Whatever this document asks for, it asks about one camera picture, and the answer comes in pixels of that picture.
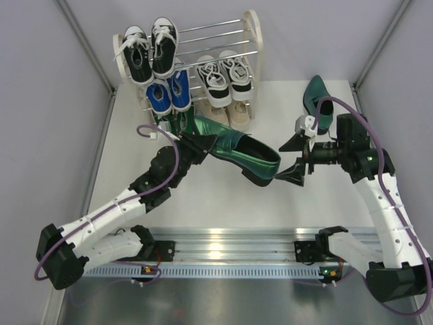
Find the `green sneaker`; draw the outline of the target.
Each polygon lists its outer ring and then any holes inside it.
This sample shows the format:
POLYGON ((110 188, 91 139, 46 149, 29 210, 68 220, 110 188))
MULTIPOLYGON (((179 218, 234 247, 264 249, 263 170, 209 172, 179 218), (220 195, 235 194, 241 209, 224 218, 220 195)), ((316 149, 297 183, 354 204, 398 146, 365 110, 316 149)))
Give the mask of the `green sneaker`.
POLYGON ((185 133, 193 133, 193 125, 194 125, 194 115, 195 108, 192 104, 188 110, 185 111, 175 111, 175 131, 176 133, 185 132, 185 133))
POLYGON ((173 128, 173 114, 169 113, 167 115, 160 115, 156 114, 154 111, 152 111, 152 116, 154 118, 156 125, 161 125, 162 127, 165 127, 166 129, 172 129, 173 128))

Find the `beige lace sneaker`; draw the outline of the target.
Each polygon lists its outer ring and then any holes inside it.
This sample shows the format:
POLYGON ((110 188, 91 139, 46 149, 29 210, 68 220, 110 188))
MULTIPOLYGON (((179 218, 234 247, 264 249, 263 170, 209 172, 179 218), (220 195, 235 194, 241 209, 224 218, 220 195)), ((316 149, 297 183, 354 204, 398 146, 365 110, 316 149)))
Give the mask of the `beige lace sneaker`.
POLYGON ((225 108, 216 108, 208 100, 202 100, 200 101, 200 110, 206 118, 229 126, 229 119, 225 108))
POLYGON ((245 102, 232 101, 227 107, 229 123, 232 129, 247 131, 250 126, 250 115, 245 102))

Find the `teal heel shoe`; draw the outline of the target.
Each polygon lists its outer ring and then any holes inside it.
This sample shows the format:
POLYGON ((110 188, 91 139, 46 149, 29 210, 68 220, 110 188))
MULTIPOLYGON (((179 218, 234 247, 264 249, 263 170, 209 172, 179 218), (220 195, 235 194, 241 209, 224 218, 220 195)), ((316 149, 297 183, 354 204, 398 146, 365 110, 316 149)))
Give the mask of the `teal heel shoe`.
MULTIPOLYGON (((317 113, 317 105, 324 97, 329 97, 330 94, 319 75, 315 75, 307 85, 302 103, 308 115, 315 116, 317 113)), ((334 105, 332 101, 325 100, 320 109, 318 135, 324 135, 329 131, 334 120, 334 105)))
POLYGON ((238 166, 242 175, 257 186, 269 185, 276 176, 281 157, 270 146, 250 135, 203 116, 194 117, 197 135, 217 136, 210 154, 238 166))

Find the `black white sneaker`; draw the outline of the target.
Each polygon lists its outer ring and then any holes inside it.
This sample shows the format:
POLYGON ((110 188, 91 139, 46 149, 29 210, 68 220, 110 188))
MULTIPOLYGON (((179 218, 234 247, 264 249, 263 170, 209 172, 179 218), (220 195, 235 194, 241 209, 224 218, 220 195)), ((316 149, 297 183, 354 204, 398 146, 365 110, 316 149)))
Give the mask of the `black white sneaker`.
POLYGON ((214 107, 223 108, 231 103, 228 82, 212 56, 200 57, 195 72, 202 90, 214 107))
POLYGON ((252 77, 246 66, 245 59, 235 56, 232 50, 222 51, 219 55, 219 66, 229 84, 231 97, 238 102, 252 99, 252 77))

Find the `blue sneaker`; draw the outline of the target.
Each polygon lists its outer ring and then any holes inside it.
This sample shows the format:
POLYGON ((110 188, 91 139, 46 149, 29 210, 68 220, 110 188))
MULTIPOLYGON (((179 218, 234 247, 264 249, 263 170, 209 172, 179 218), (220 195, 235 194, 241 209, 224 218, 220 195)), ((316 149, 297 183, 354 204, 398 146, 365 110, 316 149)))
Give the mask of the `blue sneaker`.
POLYGON ((146 96, 151 104, 152 111, 158 116, 166 116, 172 110, 168 87, 164 82, 152 83, 146 89, 146 96))
POLYGON ((182 68, 184 62, 176 57, 175 69, 167 79, 170 95, 169 111, 186 112, 191 107, 189 90, 189 68, 182 68))

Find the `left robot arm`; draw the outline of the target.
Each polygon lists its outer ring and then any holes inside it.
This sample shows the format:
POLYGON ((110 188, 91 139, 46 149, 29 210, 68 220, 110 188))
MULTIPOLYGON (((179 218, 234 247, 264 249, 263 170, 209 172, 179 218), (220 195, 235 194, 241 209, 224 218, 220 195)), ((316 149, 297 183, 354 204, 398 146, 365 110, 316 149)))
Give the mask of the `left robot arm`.
POLYGON ((159 149, 148 171, 117 197, 72 223, 61 227, 51 223, 41 230, 35 280, 49 280, 56 290, 62 290, 101 264, 129 257, 147 261, 153 256, 154 239, 142 226, 133 227, 118 240, 108 234, 168 200, 170 189, 179 185, 192 165, 204 161, 218 138, 185 132, 161 134, 169 146, 159 149))

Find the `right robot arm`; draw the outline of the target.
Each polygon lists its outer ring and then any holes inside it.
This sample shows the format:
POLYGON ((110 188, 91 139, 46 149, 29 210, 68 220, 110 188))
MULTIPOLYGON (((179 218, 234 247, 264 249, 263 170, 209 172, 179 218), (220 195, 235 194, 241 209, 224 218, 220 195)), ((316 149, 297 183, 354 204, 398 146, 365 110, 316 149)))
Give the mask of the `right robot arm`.
POLYGON ((340 165, 366 204, 381 244, 377 252, 345 227, 328 227, 315 236, 318 257, 349 263, 380 303, 426 294, 432 287, 432 259, 422 262, 419 254, 425 250, 412 240, 415 232, 398 194, 394 166, 385 150, 371 147, 365 117, 339 115, 333 142, 317 142, 314 122, 313 116, 296 120, 294 136, 280 151, 302 155, 276 178, 303 186, 304 176, 316 165, 340 165))

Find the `white metal shoe rack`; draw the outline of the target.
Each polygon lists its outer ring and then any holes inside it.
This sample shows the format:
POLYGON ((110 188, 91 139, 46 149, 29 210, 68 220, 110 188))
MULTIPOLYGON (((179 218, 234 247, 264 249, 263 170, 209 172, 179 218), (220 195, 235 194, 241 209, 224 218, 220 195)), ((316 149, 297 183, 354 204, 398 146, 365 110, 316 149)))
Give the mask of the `white metal shoe rack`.
POLYGON ((254 102, 263 58, 256 12, 247 11, 239 30, 203 37, 207 46, 192 50, 195 39, 165 17, 150 34, 130 26, 114 35, 115 61, 124 83, 157 127, 176 135, 193 130, 201 114, 245 132, 254 118, 254 102))

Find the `aluminium mounting rail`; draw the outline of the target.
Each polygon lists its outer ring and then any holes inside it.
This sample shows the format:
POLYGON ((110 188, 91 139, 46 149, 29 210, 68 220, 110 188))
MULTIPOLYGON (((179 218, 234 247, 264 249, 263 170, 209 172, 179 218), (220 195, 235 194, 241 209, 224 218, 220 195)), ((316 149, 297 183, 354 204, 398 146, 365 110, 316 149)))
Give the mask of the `aluminium mounting rail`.
POLYGON ((179 265, 335 264, 321 254, 317 228, 147 229, 136 225, 99 237, 83 229, 55 242, 54 257, 90 270, 112 261, 179 265))

